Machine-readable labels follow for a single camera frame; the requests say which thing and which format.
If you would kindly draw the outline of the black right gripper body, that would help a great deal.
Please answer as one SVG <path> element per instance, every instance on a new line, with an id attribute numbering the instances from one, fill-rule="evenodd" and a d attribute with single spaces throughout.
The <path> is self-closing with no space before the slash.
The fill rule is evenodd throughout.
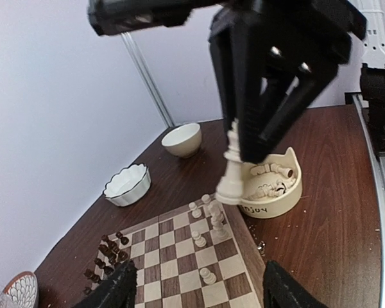
<path id="1" fill-rule="evenodd" d="M 366 19 L 348 1 L 90 1 L 99 36 L 183 26 L 193 11 L 219 6 L 209 40 L 230 46 L 239 72 L 310 74 L 350 59 L 351 38 L 364 39 Z"/>

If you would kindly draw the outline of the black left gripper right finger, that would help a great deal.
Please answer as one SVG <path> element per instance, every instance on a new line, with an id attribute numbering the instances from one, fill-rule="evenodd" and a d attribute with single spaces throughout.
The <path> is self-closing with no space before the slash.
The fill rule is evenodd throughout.
<path id="1" fill-rule="evenodd" d="M 276 261 L 266 264 L 263 288 L 265 308 L 327 308 Z"/>

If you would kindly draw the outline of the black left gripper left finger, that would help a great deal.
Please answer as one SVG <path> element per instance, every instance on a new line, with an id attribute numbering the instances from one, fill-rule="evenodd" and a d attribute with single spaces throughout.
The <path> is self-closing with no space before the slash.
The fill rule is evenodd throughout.
<path id="1" fill-rule="evenodd" d="M 119 265 L 90 295 L 78 302 L 76 308 L 135 307 L 137 268 L 132 260 Z"/>

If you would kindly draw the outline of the white king chess piece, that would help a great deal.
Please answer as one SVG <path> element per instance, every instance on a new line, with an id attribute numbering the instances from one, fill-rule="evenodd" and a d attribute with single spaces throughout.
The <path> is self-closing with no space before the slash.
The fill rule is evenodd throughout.
<path id="1" fill-rule="evenodd" d="M 238 120 L 234 119 L 227 133 L 228 149 L 224 153 L 227 161 L 225 174 L 216 187 L 217 201 L 226 205 L 240 204 L 243 195 L 242 161 L 240 157 Z"/>

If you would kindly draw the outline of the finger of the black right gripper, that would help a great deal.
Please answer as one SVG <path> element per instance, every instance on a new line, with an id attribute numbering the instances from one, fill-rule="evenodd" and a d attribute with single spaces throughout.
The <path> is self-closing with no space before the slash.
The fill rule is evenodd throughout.
<path id="1" fill-rule="evenodd" d="M 237 97 L 239 70 L 243 68 L 244 37 L 241 16 L 233 8 L 222 8 L 210 25 L 209 49 L 218 85 L 225 131 L 237 123 L 244 130 L 243 103 Z"/>
<path id="2" fill-rule="evenodd" d="M 237 97 L 243 103 L 239 131 L 243 162 L 263 162 L 303 111 L 336 77 L 338 66 L 312 38 L 289 25 L 270 29 L 242 21 L 243 68 Z"/>

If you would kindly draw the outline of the white pawn chess piece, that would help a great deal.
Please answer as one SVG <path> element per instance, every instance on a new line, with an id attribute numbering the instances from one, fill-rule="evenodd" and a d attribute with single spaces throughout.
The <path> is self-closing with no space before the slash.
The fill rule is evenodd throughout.
<path id="1" fill-rule="evenodd" d="M 191 210 L 191 215 L 193 218 L 198 219 L 202 215 L 201 209 L 198 208 L 197 204 L 195 202 L 190 202 L 189 208 Z"/>

